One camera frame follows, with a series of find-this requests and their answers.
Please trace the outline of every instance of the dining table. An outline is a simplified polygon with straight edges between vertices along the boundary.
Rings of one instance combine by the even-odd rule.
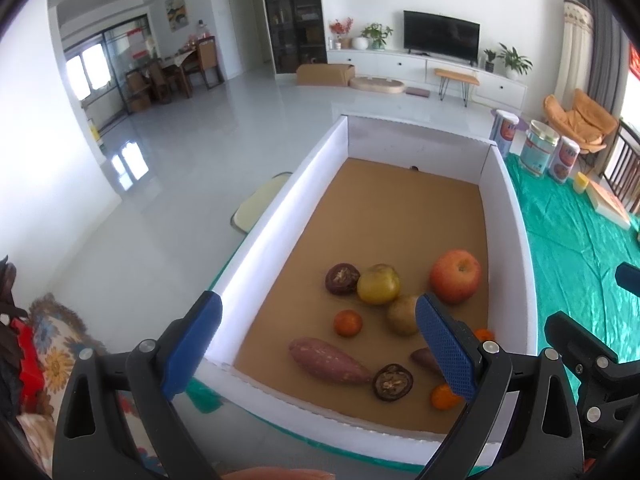
[[[163,70],[174,70],[174,73],[180,79],[182,88],[184,89],[184,92],[187,98],[191,98],[191,96],[193,95],[193,88],[191,87],[191,82],[189,81],[189,78],[184,72],[184,65],[185,65],[184,62],[190,58],[191,60],[194,60],[194,58],[197,58],[197,56],[198,56],[197,51],[195,49],[191,49],[184,52],[180,52],[173,56],[167,56],[160,62],[160,66],[162,67]]]

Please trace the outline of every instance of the tiled floor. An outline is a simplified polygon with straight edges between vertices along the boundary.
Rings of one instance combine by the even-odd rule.
[[[240,203],[274,174],[295,171],[345,112],[481,137],[489,136],[492,124],[488,108],[464,108],[453,97],[440,102],[437,95],[424,99],[298,87],[292,80],[277,82],[268,69],[210,91],[199,88],[192,99],[177,97],[133,115],[104,136],[108,158],[118,155],[126,163],[120,173],[129,171],[120,181],[130,187],[124,190],[116,169],[104,166],[123,202],[53,293],[111,351],[127,351],[144,338],[157,337],[209,288],[242,241],[229,223]],[[517,141],[522,144],[521,135]],[[131,145],[123,150],[130,142],[139,153]],[[148,171],[140,176],[145,167]],[[231,468],[317,467],[350,479],[415,476],[317,450],[233,405],[201,415],[180,396],[176,406],[207,457]]]

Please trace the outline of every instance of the painting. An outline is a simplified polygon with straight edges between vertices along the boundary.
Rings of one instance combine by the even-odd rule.
[[[166,17],[169,20],[171,32],[189,25],[187,7],[184,5],[184,0],[167,0],[164,6],[166,7]]]

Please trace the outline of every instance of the red apple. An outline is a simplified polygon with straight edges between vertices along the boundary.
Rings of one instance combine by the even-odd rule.
[[[456,249],[438,258],[431,269],[431,290],[444,303],[456,305],[478,289],[481,268],[472,254]]]

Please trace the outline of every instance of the potato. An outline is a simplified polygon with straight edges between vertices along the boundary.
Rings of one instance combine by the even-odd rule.
[[[419,296],[398,296],[386,311],[386,322],[392,332],[410,336],[418,333],[415,322],[415,303]]]
[[[323,381],[363,384],[373,378],[373,374],[350,355],[320,339],[295,339],[289,343],[289,353],[305,371]]]
[[[442,371],[438,366],[438,362],[428,346],[427,348],[420,348],[419,350],[412,352],[410,357],[411,361],[414,363],[419,364],[422,368],[426,368],[428,371],[442,377]]]

